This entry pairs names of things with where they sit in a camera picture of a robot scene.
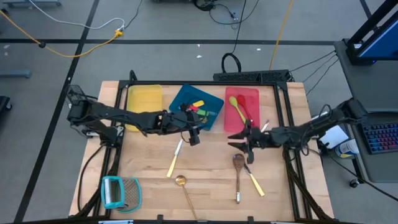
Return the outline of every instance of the concrete floor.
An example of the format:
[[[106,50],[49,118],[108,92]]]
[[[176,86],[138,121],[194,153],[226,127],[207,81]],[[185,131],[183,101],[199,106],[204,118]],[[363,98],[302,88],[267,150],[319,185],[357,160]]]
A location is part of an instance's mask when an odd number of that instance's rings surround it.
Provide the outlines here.
[[[64,0],[62,7],[47,6],[43,9],[57,19],[85,23],[94,2]],[[243,0],[220,2],[240,15]],[[127,22],[134,15],[138,3],[100,0],[93,26],[115,16]],[[254,3],[253,0],[248,1],[245,15]],[[367,0],[366,3],[374,12],[382,0]],[[239,39],[276,40],[288,4],[289,0],[260,0],[252,16],[242,24]],[[49,44],[60,52],[75,53],[83,28],[57,24],[36,9],[8,10],[12,19],[36,38],[75,40],[74,44]],[[215,18],[229,22],[229,16],[222,9],[212,13]],[[328,41],[350,37],[365,20],[360,0],[295,1],[282,40],[321,42],[281,45],[273,69],[293,69],[327,54],[333,50]],[[118,22],[114,22],[104,29],[91,30],[87,39],[108,39],[118,27]],[[14,221],[65,77],[75,63],[35,44],[18,44],[9,40],[24,42],[22,39],[25,37],[3,18],[0,18],[0,31],[1,69],[28,68],[33,72],[30,79],[0,79],[0,95],[10,96],[14,103],[0,129],[0,169],[7,171],[0,179],[0,223],[7,223]],[[154,44],[111,44],[96,49],[79,59],[72,83],[79,84],[87,94],[97,95],[102,81],[127,79],[130,69],[134,69],[140,80],[212,80],[214,73],[221,72],[221,57],[231,51],[233,45],[170,44],[167,40],[234,40],[235,37],[236,30],[215,24],[207,12],[201,12],[189,3],[164,0],[154,4],[144,0],[137,19],[120,39],[154,40]],[[85,44],[83,51],[93,46]],[[273,48],[267,42],[244,44],[236,47],[235,54],[244,71],[268,70]],[[321,64],[315,63],[294,72],[296,81],[304,80]],[[227,60],[226,68],[232,72],[236,66]],[[305,82],[307,91],[326,68],[324,66]],[[333,107],[349,97],[351,94],[343,71],[336,63],[308,96],[311,114],[317,114],[325,103]],[[64,105],[24,221],[65,218],[68,215],[86,141],[69,128],[66,115],[67,107]],[[351,161],[341,162],[352,168]],[[353,178],[350,174],[328,158],[324,158],[323,164],[336,218],[359,223],[394,223],[398,220],[397,204],[391,199],[366,185],[349,188],[348,182]],[[377,186],[398,196],[397,184]]]

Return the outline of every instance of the blue tray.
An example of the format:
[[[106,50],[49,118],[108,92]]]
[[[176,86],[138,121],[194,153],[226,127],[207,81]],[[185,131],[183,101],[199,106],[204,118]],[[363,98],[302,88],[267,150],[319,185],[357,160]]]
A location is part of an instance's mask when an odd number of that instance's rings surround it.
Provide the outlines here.
[[[199,100],[203,100],[205,102],[205,104],[199,107],[199,109],[217,113],[216,116],[209,115],[207,117],[207,122],[202,126],[204,130],[209,131],[224,105],[224,101],[222,99],[201,91],[191,85],[184,84],[181,87],[181,90],[177,93],[177,96],[175,96],[172,104],[170,104],[169,109],[172,112],[178,112],[181,111],[180,105],[182,103],[191,105]]]

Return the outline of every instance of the desk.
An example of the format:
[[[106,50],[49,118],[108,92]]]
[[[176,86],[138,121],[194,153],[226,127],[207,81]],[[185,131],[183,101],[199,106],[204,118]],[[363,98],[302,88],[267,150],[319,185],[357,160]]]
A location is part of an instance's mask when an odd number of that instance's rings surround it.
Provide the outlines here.
[[[346,54],[347,46],[343,41],[335,42],[335,49],[343,68],[353,97],[359,100],[368,112],[397,111],[398,98],[394,96],[394,87],[398,81],[398,62],[380,61],[372,66],[352,66]],[[398,116],[391,114],[369,114],[368,120],[380,123],[397,121]],[[365,169],[357,171],[358,175],[366,173],[372,182],[398,182],[397,161],[398,153],[384,153],[372,155],[365,145],[366,140],[358,127],[352,127],[350,133],[356,139],[360,156],[356,156],[358,163]]]
[[[103,82],[99,101],[113,106],[118,82]],[[163,85],[163,107],[168,108],[181,86]],[[226,86],[196,86],[197,88],[224,99]],[[302,124],[310,119],[307,99],[302,83],[288,83],[289,96],[295,124]],[[258,88],[260,92],[261,122],[270,120],[269,128],[278,126],[275,97],[272,87],[248,86]],[[293,221],[292,202],[282,148],[255,149],[256,160],[250,169],[261,185],[265,196],[260,197],[250,178],[241,173],[241,203],[235,203],[236,171],[232,156],[240,151],[227,145],[230,133],[223,131],[224,110],[221,110],[210,132],[201,131],[201,143],[190,147],[183,144],[178,155],[172,177],[184,175],[188,182],[187,191],[199,219],[205,220],[247,220],[253,216],[255,221],[279,220]],[[174,178],[166,178],[166,173],[174,156],[174,150],[180,134],[168,136],[150,135],[145,138],[141,133],[126,131],[123,141],[118,175],[137,177],[142,187],[142,207],[134,213],[111,213],[114,219],[155,220],[163,214],[165,220],[193,220],[183,191],[174,183]],[[99,139],[87,142],[82,166],[99,146]],[[81,203],[87,202],[96,190],[101,172],[104,151],[101,151],[89,163],[81,192]],[[321,160],[310,153],[302,157],[307,189],[324,211],[333,216],[328,189]],[[70,214],[77,212],[76,196],[73,197]],[[300,214],[303,217],[302,204]]]

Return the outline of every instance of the wooden tabletop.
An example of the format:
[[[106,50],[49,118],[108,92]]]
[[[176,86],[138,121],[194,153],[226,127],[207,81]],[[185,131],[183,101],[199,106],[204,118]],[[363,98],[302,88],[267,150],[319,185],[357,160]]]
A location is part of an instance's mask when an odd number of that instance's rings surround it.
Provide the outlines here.
[[[99,101],[108,106],[114,106],[117,86],[118,82],[103,82]],[[224,99],[225,86],[195,87]],[[268,129],[277,127],[279,122],[273,88],[271,86],[247,87],[257,88],[260,92],[261,124],[269,119]],[[169,107],[180,88],[181,86],[178,85],[162,86],[165,109]],[[303,84],[288,83],[288,88],[295,125],[307,122],[310,119],[310,113]],[[287,124],[282,92],[280,92],[280,97],[284,121]],[[139,179],[142,187],[142,207],[128,214],[112,211],[111,218],[154,220],[158,214],[163,214],[166,220],[193,220],[194,217],[183,189],[174,182],[177,175],[184,175],[187,177],[187,192],[197,217],[201,220],[247,220],[248,216],[253,216],[255,221],[293,221],[282,148],[254,150],[256,160],[249,167],[265,196],[259,196],[250,177],[242,170],[240,173],[241,203],[236,204],[236,171],[233,167],[232,156],[240,151],[227,145],[227,136],[231,133],[224,132],[223,123],[224,109],[221,110],[211,131],[201,131],[199,145],[190,147],[187,143],[183,144],[172,178],[166,178],[166,173],[174,157],[180,134],[168,136],[153,134],[146,138],[141,133],[126,131],[118,175]],[[97,150],[99,142],[98,138],[88,140],[82,166]],[[311,142],[310,147],[314,149],[316,144]],[[94,157],[85,171],[81,191],[82,206],[97,188],[103,156],[104,150]],[[326,214],[333,217],[319,156],[314,153],[302,156],[302,165],[308,191]],[[77,187],[78,185],[76,185],[70,208],[71,215],[77,212]],[[298,189],[297,193],[298,200],[301,202]],[[299,207],[300,216],[304,217],[302,203]]]

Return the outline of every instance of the yellow spoon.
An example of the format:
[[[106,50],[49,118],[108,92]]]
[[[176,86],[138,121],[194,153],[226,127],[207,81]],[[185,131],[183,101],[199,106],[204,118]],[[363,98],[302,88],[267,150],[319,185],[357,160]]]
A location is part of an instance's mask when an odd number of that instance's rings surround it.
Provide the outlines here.
[[[239,110],[239,108],[238,108],[238,101],[237,101],[237,99],[235,98],[235,96],[230,96],[230,97],[229,97],[229,103],[230,103],[230,105],[232,105],[233,107],[236,108],[236,110],[238,111],[240,117],[242,118],[243,124],[244,124],[244,123],[246,122],[246,118],[243,116],[241,110]]]

